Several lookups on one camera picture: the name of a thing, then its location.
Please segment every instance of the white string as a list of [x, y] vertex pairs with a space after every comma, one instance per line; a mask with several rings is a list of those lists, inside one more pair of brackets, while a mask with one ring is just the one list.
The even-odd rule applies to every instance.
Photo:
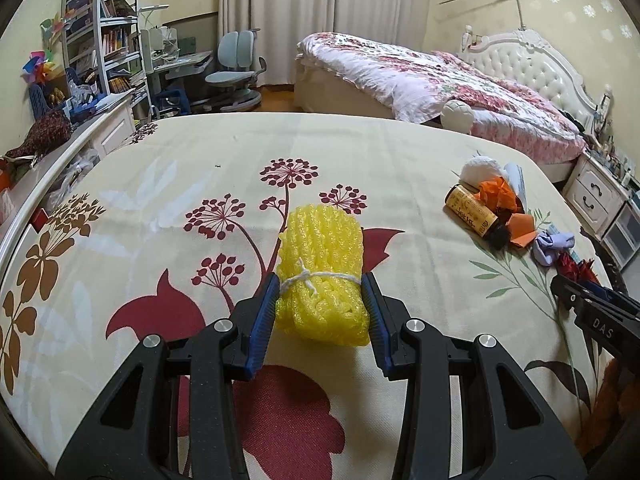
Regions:
[[342, 272], [324, 272], [324, 271], [311, 272], [309, 269], [305, 267], [305, 263], [302, 261], [302, 258], [298, 258], [298, 263], [300, 264], [300, 267], [302, 267], [302, 272], [300, 272], [300, 274], [292, 276], [291, 278], [287, 278], [280, 284], [281, 296], [291, 288], [291, 285], [293, 285], [295, 282], [299, 282], [300, 280], [304, 280], [305, 285], [308, 286], [308, 288], [310, 288], [314, 292], [314, 296], [315, 296], [318, 293], [318, 291], [316, 290], [316, 288], [314, 287], [314, 284], [311, 283], [311, 280], [309, 279], [315, 276], [319, 276], [322, 278], [342, 278], [344, 280], [349, 280], [350, 282], [356, 283], [357, 285], [360, 284], [360, 279], [356, 278], [355, 276], [351, 276], [350, 274], [343, 274]]

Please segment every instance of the white upholstered headboard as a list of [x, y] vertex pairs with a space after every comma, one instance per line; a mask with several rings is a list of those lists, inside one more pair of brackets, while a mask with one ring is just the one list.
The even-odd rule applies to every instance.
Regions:
[[[584, 79], [567, 59], [535, 30], [516, 30], [483, 36], [470, 44], [473, 30], [466, 26], [458, 57], [490, 76], [523, 84], [569, 112], [587, 132], [591, 130], [594, 102], [584, 90]], [[611, 97], [607, 85], [605, 95]]]

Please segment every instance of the wooden floor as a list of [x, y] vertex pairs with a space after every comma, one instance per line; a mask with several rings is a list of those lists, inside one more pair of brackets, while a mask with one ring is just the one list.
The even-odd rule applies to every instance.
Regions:
[[293, 85], [260, 88], [262, 103], [254, 112], [302, 112], [293, 104]]

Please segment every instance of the bottle label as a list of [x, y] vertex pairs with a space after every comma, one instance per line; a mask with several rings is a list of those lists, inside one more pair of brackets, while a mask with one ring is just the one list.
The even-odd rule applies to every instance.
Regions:
[[489, 227], [498, 219], [460, 184], [451, 190], [445, 203], [481, 237], [484, 237]]

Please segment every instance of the floral bedspread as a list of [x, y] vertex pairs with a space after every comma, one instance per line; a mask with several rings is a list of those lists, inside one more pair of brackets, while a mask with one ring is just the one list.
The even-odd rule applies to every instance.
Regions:
[[[0, 290], [0, 394], [53, 470], [85, 411], [144, 336], [191, 336], [273, 270], [293, 208], [325, 203], [364, 229], [364, 270], [442, 333], [491, 333], [576, 436], [606, 363], [529, 251], [491, 252], [444, 208], [477, 153], [523, 169], [540, 228], [579, 223], [540, 169], [506, 146], [428, 126], [314, 114], [170, 118], [140, 130], [14, 255]], [[594, 270], [607, 278], [599, 260]], [[189, 380], [180, 382], [188, 472]], [[370, 347], [275, 329], [265, 366], [233, 386], [252, 479], [388, 480], [406, 385]], [[454, 412], [454, 428], [460, 417]], [[453, 471], [462, 463], [452, 448]]]
[[354, 83], [399, 121], [430, 121], [448, 101], [459, 100], [475, 110], [473, 136], [510, 146], [538, 164], [574, 160], [586, 146], [550, 101], [446, 52], [425, 54], [333, 32], [308, 36], [298, 51], [303, 63]]

